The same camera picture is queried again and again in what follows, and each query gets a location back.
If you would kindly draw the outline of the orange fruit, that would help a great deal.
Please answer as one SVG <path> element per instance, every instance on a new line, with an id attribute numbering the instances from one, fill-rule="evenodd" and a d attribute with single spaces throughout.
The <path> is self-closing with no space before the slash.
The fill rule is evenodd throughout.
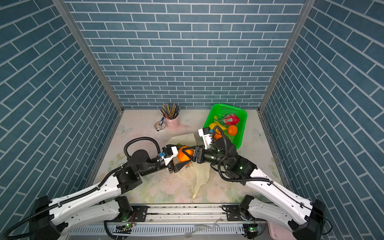
<path id="1" fill-rule="evenodd" d="M 194 156 L 194 149 L 191 149 L 189 146 L 181 147 L 177 155 L 180 163 L 189 161 L 193 156 Z"/>
<path id="2" fill-rule="evenodd" d="M 221 132 L 219 130 L 216 130 L 214 138 L 217 140 L 217 139 L 220 139 L 222 137 L 223 137 L 223 135 L 221 134 Z"/>
<path id="3" fill-rule="evenodd" d="M 230 125 L 228 127 L 228 134 L 230 136 L 236 136 L 238 134 L 238 128 L 236 125 Z"/>

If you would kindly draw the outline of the yellow printed plastic bag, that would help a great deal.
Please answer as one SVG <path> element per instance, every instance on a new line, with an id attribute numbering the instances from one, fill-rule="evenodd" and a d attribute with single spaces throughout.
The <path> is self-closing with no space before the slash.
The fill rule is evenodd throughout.
<path id="1" fill-rule="evenodd" d="M 192 147 L 197 142 L 194 134 L 185 134 L 170 138 L 167 144 Z M 207 163 L 197 164 L 191 162 L 176 173 L 178 178 L 183 179 L 191 187 L 187 193 L 189 199 L 194 201 L 197 198 L 200 188 L 209 180 L 210 169 L 210 165 Z"/>

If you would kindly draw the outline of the yellow apple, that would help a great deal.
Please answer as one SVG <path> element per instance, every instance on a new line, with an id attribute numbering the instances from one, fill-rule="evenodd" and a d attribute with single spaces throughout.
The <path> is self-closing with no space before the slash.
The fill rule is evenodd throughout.
<path id="1" fill-rule="evenodd" d="M 215 127 L 218 127 L 219 125 L 218 125 L 218 123 L 216 123 L 216 122 L 213 122 L 213 123 L 211 123 L 211 124 L 209 124 L 209 128 L 211 129 L 211 130 L 213 130 Z"/>

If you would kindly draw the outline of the red dragon fruit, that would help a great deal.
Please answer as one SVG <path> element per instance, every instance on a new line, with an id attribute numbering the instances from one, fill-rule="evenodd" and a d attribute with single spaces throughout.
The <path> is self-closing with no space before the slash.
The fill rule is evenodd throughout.
<path id="1" fill-rule="evenodd" d="M 237 125 L 240 122 L 240 119 L 235 114 L 224 115 L 221 119 L 215 119 L 216 122 L 219 122 L 223 126 Z"/>

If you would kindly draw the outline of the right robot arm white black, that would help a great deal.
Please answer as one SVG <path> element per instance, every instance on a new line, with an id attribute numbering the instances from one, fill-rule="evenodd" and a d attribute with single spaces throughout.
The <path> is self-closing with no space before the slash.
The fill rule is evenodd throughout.
<path id="1" fill-rule="evenodd" d="M 213 147 L 183 147 L 188 160 L 217 166 L 222 180 L 240 183 L 254 190 L 271 203 L 262 203 L 245 196 L 239 205 L 243 218 L 259 218 L 289 230 L 297 240 L 319 240 L 326 218 L 325 204 L 301 197 L 274 181 L 250 160 L 240 156 L 228 138 L 216 140 Z"/>

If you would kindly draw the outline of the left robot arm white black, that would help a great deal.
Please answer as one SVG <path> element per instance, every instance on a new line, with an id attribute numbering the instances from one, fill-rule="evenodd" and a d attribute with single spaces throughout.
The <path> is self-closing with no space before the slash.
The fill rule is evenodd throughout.
<path id="1" fill-rule="evenodd" d="M 192 150 L 174 145 L 158 149 L 154 158 L 145 150 L 132 155 L 124 152 L 127 162 L 110 171 L 100 183 L 52 200 L 38 199 L 28 221 L 29 238 L 57 240 L 74 229 L 97 222 L 123 222 L 127 228 L 131 227 L 140 218 L 140 212 L 124 194 L 141 185 L 143 176 L 163 169 L 178 172 L 193 155 Z"/>

